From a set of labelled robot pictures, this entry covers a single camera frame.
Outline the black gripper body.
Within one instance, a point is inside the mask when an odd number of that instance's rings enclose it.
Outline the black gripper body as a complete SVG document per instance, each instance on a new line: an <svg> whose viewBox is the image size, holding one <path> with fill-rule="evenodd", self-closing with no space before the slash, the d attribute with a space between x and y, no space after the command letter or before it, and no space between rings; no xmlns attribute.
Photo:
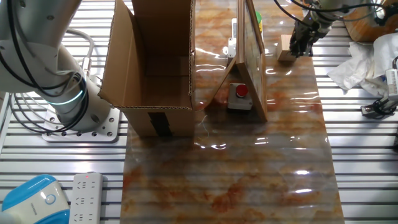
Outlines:
<svg viewBox="0 0 398 224"><path fill-rule="evenodd" d="M306 17L304 20L295 21L292 36L290 38L291 50L308 50L317 41L318 29L321 23L312 17Z"/></svg>

